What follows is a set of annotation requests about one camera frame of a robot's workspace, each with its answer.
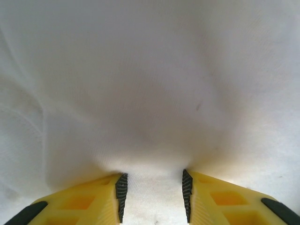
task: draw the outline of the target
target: black rubber pad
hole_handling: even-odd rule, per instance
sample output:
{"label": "black rubber pad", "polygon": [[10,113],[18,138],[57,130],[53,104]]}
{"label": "black rubber pad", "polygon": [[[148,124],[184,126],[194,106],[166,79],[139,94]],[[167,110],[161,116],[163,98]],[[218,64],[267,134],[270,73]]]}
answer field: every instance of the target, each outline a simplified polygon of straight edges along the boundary
{"label": "black rubber pad", "polygon": [[27,206],[4,225],[27,225],[47,205],[48,203],[43,201]]}
{"label": "black rubber pad", "polygon": [[300,225],[300,217],[281,202],[269,198],[262,198],[261,201],[287,225]]}
{"label": "black rubber pad", "polygon": [[126,195],[128,190],[128,175],[124,173],[116,183],[116,196],[119,201],[119,220],[123,222]]}
{"label": "black rubber pad", "polygon": [[182,194],[184,200],[184,207],[186,208],[187,222],[189,223],[191,218],[191,201],[193,178],[188,174],[186,170],[182,173]]}

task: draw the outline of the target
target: white cloth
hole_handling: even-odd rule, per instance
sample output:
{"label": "white cloth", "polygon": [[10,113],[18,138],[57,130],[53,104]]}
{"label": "white cloth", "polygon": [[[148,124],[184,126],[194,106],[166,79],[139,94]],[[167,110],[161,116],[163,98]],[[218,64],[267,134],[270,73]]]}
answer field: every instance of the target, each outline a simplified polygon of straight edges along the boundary
{"label": "white cloth", "polygon": [[126,225],[182,225],[189,166],[300,213],[298,0],[0,0],[0,224],[129,173]]}

